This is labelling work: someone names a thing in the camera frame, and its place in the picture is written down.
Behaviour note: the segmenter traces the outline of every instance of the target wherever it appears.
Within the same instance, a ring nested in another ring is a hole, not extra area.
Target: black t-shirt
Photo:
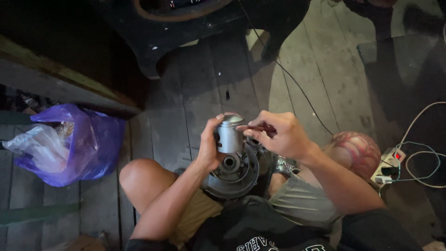
[[[334,251],[324,230],[297,226],[265,200],[246,197],[207,219],[186,244],[194,251]],[[127,251],[177,251],[167,241],[132,239]],[[386,210],[347,215],[339,251],[421,251]]]

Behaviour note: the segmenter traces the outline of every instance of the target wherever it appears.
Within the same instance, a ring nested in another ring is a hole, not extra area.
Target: power strip
[[[370,184],[376,188],[381,188],[386,184],[393,182],[391,176],[386,176],[382,172],[382,168],[398,167],[399,163],[403,162],[406,154],[395,147],[387,148],[381,156],[380,164],[375,173],[370,178]]]

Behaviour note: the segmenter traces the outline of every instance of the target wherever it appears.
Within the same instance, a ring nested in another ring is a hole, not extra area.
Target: grey shorts
[[[277,212],[290,221],[305,226],[331,230],[341,217],[322,188],[313,186],[295,174],[269,199]]]

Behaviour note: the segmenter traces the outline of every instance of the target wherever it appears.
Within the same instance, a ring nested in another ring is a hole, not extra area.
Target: piston
[[[223,122],[215,130],[217,151],[221,153],[241,153],[243,151],[243,133],[236,131],[244,119],[237,115],[225,115]]]

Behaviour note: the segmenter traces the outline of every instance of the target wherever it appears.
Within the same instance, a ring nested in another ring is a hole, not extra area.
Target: hand
[[[215,170],[226,156],[225,153],[217,151],[214,138],[214,129],[223,121],[223,118],[224,115],[219,114],[217,117],[209,119],[201,133],[200,151],[194,164],[201,166],[207,172]]]
[[[262,132],[249,129],[251,126],[274,127],[275,131]],[[238,126],[243,134],[260,142],[266,149],[286,158],[301,160],[315,147],[308,139],[303,127],[292,113],[270,113],[261,111],[259,116],[248,123]]]

